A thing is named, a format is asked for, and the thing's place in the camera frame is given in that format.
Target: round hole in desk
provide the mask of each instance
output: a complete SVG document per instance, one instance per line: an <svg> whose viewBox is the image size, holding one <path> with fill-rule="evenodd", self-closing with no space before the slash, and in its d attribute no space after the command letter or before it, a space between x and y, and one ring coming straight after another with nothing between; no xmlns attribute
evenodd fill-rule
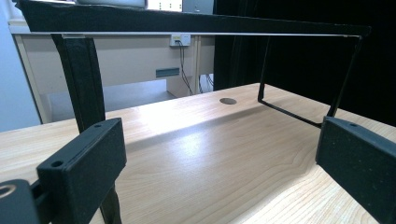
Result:
<svg viewBox="0 0 396 224"><path fill-rule="evenodd" d="M221 98L220 101L225 105L236 105L235 99L231 98Z"/></svg>

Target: black curtain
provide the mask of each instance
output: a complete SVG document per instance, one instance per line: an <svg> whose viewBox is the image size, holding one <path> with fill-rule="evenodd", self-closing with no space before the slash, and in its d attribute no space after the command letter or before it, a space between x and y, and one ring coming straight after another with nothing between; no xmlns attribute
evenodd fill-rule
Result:
<svg viewBox="0 0 396 224"><path fill-rule="evenodd" d="M396 126L396 7L392 1L217 0L215 14L370 25L341 108ZM265 36L217 36L215 91L260 81ZM266 83L330 104L355 38L271 37Z"/></svg>

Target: light wood tabletop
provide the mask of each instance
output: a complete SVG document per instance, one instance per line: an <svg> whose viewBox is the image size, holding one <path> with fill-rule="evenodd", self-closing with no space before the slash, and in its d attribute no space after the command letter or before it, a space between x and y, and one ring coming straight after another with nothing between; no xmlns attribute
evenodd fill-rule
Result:
<svg viewBox="0 0 396 224"><path fill-rule="evenodd" d="M258 89L107 113L122 118L125 136L116 182L123 223L375 223L316 165L320 129L261 105ZM314 121L329 108L271 86L265 98ZM342 110L336 117L396 142L394 127ZM0 133L0 182L33 183L37 165L77 135L73 119Z"/></svg>

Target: screw hole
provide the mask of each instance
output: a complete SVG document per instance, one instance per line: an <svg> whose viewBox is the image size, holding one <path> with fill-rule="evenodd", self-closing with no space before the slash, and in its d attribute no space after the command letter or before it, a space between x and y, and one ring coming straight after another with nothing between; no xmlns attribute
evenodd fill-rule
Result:
<svg viewBox="0 0 396 224"><path fill-rule="evenodd" d="M64 164L63 161L55 161L55 162L53 162L50 166L52 166L52 167L58 167L58 166L61 166L62 164Z"/></svg>
<svg viewBox="0 0 396 224"><path fill-rule="evenodd" d="M17 187L15 185L4 185L0 186L0 199L5 198L15 191Z"/></svg>

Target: floor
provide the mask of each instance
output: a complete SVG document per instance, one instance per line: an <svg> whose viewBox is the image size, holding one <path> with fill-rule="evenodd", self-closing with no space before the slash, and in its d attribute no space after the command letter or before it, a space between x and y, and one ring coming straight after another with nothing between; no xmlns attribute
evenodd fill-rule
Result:
<svg viewBox="0 0 396 224"><path fill-rule="evenodd" d="M209 79L201 76L203 92L213 91ZM148 105L176 97L166 91L166 80L131 83L119 86L104 87L106 112L123 108ZM68 92L59 92L49 95L52 107L52 121L73 119L74 112Z"/></svg>

